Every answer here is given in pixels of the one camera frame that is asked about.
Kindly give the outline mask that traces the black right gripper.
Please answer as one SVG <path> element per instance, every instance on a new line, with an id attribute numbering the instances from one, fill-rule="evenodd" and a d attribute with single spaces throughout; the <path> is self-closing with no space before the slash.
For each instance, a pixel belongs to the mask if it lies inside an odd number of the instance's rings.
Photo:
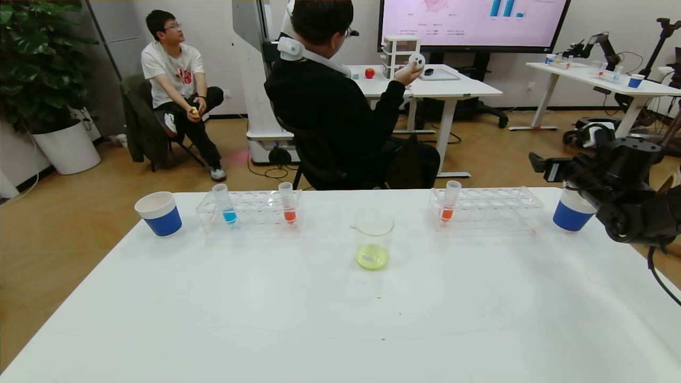
<path id="1" fill-rule="evenodd" d="M 571 158 L 555 157 L 545 159 L 536 153 L 528 153 L 528 159 L 535 173 L 543 173 L 547 182 L 577 181 L 593 171 L 594 155 L 579 153 Z"/>

